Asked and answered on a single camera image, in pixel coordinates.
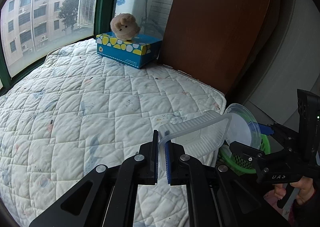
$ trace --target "mattress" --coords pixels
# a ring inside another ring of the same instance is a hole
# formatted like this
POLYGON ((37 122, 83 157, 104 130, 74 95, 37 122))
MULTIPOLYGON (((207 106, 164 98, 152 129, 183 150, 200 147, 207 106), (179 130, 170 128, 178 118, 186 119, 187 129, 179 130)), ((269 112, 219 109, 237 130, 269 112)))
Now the mattress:
MULTIPOLYGON (((63 47, 0 97, 1 199, 27 227, 96 165, 134 155, 161 124, 223 114, 225 105, 223 94, 170 68, 99 56, 94 39, 63 47)), ((139 186, 135 227, 187 219, 185 187, 170 187, 165 172, 157 185, 139 186)))

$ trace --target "blue tissue box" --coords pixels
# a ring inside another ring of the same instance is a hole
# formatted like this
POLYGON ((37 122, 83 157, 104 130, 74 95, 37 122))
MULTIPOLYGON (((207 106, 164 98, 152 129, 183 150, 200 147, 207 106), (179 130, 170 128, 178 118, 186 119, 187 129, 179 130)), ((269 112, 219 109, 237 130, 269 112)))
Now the blue tissue box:
POLYGON ((113 32, 96 36, 99 55, 138 69, 158 57, 161 42, 157 38, 143 34, 139 34, 130 41, 117 39, 113 32))

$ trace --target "plastic container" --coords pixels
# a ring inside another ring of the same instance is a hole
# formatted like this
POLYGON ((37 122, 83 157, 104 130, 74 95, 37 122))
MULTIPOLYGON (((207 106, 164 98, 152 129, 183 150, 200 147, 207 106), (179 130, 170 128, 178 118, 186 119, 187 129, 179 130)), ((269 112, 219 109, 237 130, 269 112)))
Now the plastic container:
POLYGON ((230 114, 220 115, 210 110, 200 117, 185 122, 161 125, 158 130, 161 169, 166 170, 164 152, 166 142, 171 140, 181 144, 186 154, 201 158, 222 146, 230 121, 230 114))
POLYGON ((224 114, 231 114, 232 120, 226 135, 226 142, 237 141, 255 149, 260 148, 259 125, 250 111, 240 104, 231 104, 224 114))
MULTIPOLYGON (((261 134, 260 150, 265 154, 270 154, 270 143, 266 135, 261 134)), ((225 164, 231 168, 237 175, 255 174, 256 170, 250 161, 240 158, 240 156, 231 153, 227 145, 223 145, 219 149, 217 164, 225 164)))

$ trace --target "plastic lid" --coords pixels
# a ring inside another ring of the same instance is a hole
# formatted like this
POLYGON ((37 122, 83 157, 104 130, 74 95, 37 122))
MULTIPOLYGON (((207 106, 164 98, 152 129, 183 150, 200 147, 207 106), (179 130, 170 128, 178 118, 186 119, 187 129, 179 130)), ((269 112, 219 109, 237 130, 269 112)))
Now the plastic lid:
POLYGON ((232 120, 226 135, 226 142, 237 141, 259 149, 261 134, 259 125, 252 113, 240 104, 231 104, 224 114, 231 114, 232 120))
POLYGON ((183 145, 186 154, 200 158, 223 144, 231 115, 206 111, 200 117, 178 124, 168 123, 159 127, 159 155, 162 170, 166 170, 164 144, 172 142, 183 145))

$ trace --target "stuffed animal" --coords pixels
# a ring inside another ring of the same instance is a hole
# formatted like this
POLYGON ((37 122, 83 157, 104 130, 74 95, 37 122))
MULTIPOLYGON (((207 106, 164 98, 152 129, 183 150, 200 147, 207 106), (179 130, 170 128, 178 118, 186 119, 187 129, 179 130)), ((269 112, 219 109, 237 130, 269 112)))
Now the stuffed animal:
POLYGON ((140 27, 132 14, 119 14, 111 20, 111 30, 119 40, 127 41, 137 36, 140 27))

